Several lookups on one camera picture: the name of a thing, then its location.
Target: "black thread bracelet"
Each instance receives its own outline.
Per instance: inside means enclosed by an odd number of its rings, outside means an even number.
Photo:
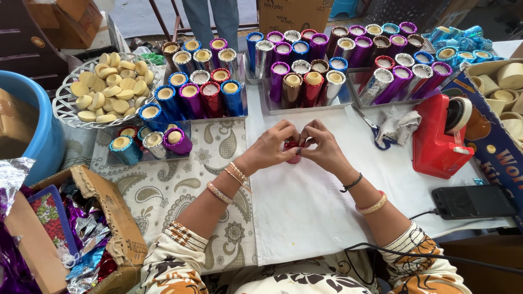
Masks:
[[[361,181],[361,178],[363,178],[363,175],[360,173],[360,176],[357,180],[355,180],[352,184],[350,185],[347,185],[347,186],[343,186],[345,188],[345,190],[340,190],[341,193],[345,193],[347,192],[349,189],[351,189],[352,187],[354,187],[357,183],[359,183],[359,181]]]

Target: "bangle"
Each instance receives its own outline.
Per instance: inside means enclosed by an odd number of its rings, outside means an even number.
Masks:
[[[230,174],[233,178],[235,178],[236,181],[238,181],[238,183],[240,184],[240,186],[244,187],[247,191],[249,191],[249,193],[251,193],[251,194],[253,193],[253,192],[251,191],[251,189],[247,188],[247,186],[245,186],[245,185],[243,184],[243,182],[240,181],[240,180],[239,180],[235,175],[233,175],[233,174],[232,174],[232,173],[231,173],[227,168],[224,168],[224,170],[225,170],[228,174]]]
[[[227,203],[227,204],[232,204],[234,201],[227,197],[224,193],[221,193],[220,190],[218,190],[213,184],[211,181],[208,181],[207,182],[207,189],[209,189],[209,191],[211,191],[211,193],[213,193],[216,197],[218,197],[218,199],[222,200],[223,202]]]
[[[385,192],[383,191],[379,192],[381,193],[380,201],[368,208],[359,208],[358,206],[356,206],[356,211],[358,211],[361,214],[368,214],[382,208],[385,205],[385,202],[387,202],[387,194],[385,194]]]
[[[229,164],[234,169],[234,171],[240,176],[240,178],[242,178],[242,180],[244,182],[246,182],[247,181],[247,177],[243,175],[243,173],[236,167],[236,165],[232,161],[229,162]]]
[[[351,189],[352,187],[354,187],[357,183],[359,183],[359,181],[361,181],[361,178],[363,178],[363,175],[360,173],[360,176],[358,177],[357,180],[355,180],[352,184],[350,185],[347,185],[347,186],[343,186],[345,188],[345,190],[340,190],[341,193],[345,193],[347,192],[349,189]]]

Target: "blue plastic tub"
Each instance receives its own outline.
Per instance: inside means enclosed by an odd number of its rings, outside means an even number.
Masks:
[[[21,74],[0,71],[0,88],[40,111],[38,126],[23,157],[36,159],[24,184],[31,186],[56,173],[65,152],[62,124],[53,116],[49,96],[35,81]]]

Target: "red tape dispenser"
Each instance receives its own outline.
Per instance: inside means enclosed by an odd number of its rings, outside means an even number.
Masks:
[[[413,162],[415,171],[450,179],[474,155],[474,150],[463,146],[472,103],[467,98],[434,95],[414,107],[422,117],[413,134]]]

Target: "jeans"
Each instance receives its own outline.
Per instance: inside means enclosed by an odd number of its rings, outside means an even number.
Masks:
[[[210,0],[214,23],[218,36],[227,41],[228,47],[238,52],[238,26],[240,15],[237,0]],[[209,6],[207,0],[182,0],[185,14],[192,32],[202,48],[210,49],[209,43],[214,39],[211,30]]]

